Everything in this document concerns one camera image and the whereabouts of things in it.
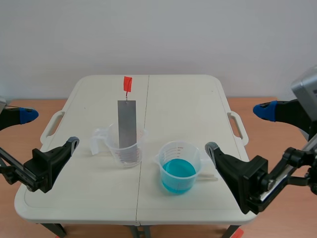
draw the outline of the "plastic measuring cup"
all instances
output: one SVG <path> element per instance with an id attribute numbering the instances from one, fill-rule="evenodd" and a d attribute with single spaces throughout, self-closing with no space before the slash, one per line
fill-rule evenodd
<path id="1" fill-rule="evenodd" d="M 126 148 L 119 147 L 118 123 L 108 128 L 96 129 L 90 140 L 90 149 L 93 155 L 99 152 L 110 151 L 114 159 L 121 165 L 132 167 L 140 163 L 144 153 L 144 142 L 148 132 L 137 123 L 137 143 Z M 98 142 L 103 142 L 107 149 L 100 150 Z"/>
<path id="2" fill-rule="evenodd" d="M 185 193 L 194 185 L 203 161 L 197 147 L 185 141 L 172 141 L 164 145 L 155 157 L 164 187 L 173 193 Z"/>

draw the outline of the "table leg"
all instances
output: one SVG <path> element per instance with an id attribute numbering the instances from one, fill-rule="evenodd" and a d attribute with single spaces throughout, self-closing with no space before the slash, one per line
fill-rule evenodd
<path id="1" fill-rule="evenodd" d="M 144 236 L 144 238 L 151 238 L 150 226 L 139 226 L 143 228 L 143 231 L 139 231 L 136 226 L 127 226 L 130 228 L 133 238 L 140 238 Z"/>
<path id="2" fill-rule="evenodd" d="M 151 238 L 150 227 L 151 226 L 143 226 L 143 231 L 144 231 L 145 238 Z"/>
<path id="3" fill-rule="evenodd" d="M 66 236 L 66 231 L 64 230 L 61 224 L 42 223 L 41 225 L 49 229 L 51 232 L 53 232 L 60 238 L 64 238 Z"/>
<path id="4" fill-rule="evenodd" d="M 138 227 L 136 226 L 127 226 L 127 227 L 129 227 L 133 238 L 140 238 L 140 232 L 138 230 Z"/>
<path id="5" fill-rule="evenodd" d="M 230 238 L 235 232 L 236 230 L 239 229 L 240 226 L 234 226 L 234 225 L 231 225 L 227 230 L 226 232 L 222 235 L 221 238 Z"/>

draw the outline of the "white wall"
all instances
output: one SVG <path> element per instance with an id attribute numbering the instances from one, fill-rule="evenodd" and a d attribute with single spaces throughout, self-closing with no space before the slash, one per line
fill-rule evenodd
<path id="1" fill-rule="evenodd" d="M 0 95 L 66 98 L 91 74 L 210 74 L 269 96 L 317 64 L 317 0 L 1 0 Z"/>

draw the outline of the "white folding table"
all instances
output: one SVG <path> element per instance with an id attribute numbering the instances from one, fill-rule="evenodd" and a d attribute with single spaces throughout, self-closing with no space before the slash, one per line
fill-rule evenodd
<path id="1" fill-rule="evenodd" d="M 124 100 L 123 75 L 92 75 L 75 86 L 64 108 L 54 114 L 41 136 L 41 150 L 62 145 L 69 137 L 80 139 L 72 158 L 51 191 L 29 192 L 21 185 L 15 197 L 16 212 L 41 223 L 60 237 L 64 224 L 128 225 L 228 224 L 224 237 L 256 216 L 244 215 L 211 160 L 193 188 L 173 195 L 162 187 L 154 156 L 172 140 L 193 143 L 203 151 L 209 141 L 226 154 L 248 161 L 248 136 L 240 117 L 230 110 L 219 80 L 208 75 L 132 75 L 129 100 L 137 101 L 137 122 L 149 132 L 145 156 L 133 168 L 120 167 L 109 153 L 91 155 L 89 139 L 96 128 L 117 121 L 117 100 Z M 62 120 L 53 135 L 51 130 Z M 229 118 L 241 137 L 234 136 Z M 217 179 L 206 179 L 215 175 Z"/>

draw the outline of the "red object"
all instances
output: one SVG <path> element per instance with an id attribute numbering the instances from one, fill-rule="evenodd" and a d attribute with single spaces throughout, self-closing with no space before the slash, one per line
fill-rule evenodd
<path id="1" fill-rule="evenodd" d="M 131 86 L 132 86 L 132 77 L 124 77 L 123 80 L 123 90 L 126 92 L 131 92 Z"/>
<path id="2" fill-rule="evenodd" d="M 243 236 L 243 230 L 241 230 L 240 228 L 232 235 L 231 238 L 241 238 Z"/>

